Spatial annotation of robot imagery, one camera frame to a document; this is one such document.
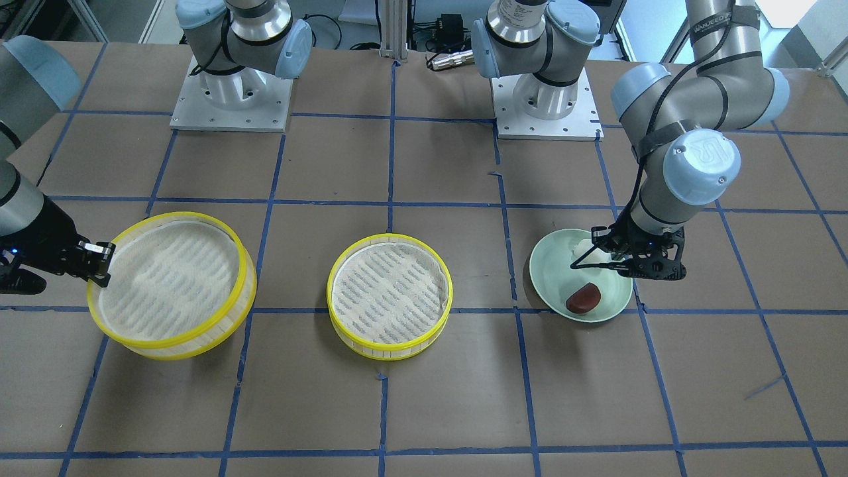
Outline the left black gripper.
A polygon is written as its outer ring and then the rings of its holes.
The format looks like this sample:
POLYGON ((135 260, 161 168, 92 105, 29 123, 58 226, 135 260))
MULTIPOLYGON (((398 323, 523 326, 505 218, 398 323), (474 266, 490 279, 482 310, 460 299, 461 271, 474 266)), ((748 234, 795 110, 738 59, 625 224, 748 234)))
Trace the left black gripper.
POLYGON ((592 227, 590 238, 591 242, 577 242, 572 249, 570 269, 612 270, 625 278, 664 281, 687 275, 682 263, 684 229, 652 235, 636 224, 630 207, 611 226, 592 227))

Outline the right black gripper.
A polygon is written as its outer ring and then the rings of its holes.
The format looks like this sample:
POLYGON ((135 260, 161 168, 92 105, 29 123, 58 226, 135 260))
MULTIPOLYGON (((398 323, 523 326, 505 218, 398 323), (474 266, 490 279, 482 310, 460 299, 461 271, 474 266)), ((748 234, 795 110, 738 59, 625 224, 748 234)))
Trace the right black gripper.
POLYGON ((1 293, 39 295, 46 280, 23 266, 49 274, 63 274, 108 287, 109 265, 116 245, 91 242, 76 231, 75 223, 51 199, 46 198, 33 223, 2 238, 1 293))

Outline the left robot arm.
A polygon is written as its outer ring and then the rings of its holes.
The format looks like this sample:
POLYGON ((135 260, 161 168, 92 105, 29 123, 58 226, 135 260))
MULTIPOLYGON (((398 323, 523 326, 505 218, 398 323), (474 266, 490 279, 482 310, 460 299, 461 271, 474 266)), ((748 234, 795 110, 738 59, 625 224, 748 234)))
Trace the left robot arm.
MULTIPOLYGON (((761 12, 754 1, 688 1, 694 59, 673 75, 658 63, 624 73, 611 91, 639 169, 615 223, 594 227, 587 251, 570 267, 625 278, 675 281, 684 226, 738 176, 740 151, 725 136, 777 118, 788 81, 761 58, 761 12)), ((496 115, 515 113, 527 133, 562 127, 580 105, 580 76, 600 35, 600 20, 578 1, 496 1, 470 30, 483 78, 494 86, 496 115)))

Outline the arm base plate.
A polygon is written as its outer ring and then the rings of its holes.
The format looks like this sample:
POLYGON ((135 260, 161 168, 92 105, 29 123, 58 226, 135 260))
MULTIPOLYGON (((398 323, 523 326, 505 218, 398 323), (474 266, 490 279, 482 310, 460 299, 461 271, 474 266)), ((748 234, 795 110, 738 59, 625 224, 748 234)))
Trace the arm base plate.
POLYGON ((498 138, 594 141, 605 138, 585 69, 578 81, 553 87, 532 74, 490 80, 498 138))
POLYGON ((190 73, 187 68, 170 127, 193 132, 284 133, 293 79, 245 68, 229 76, 190 73))

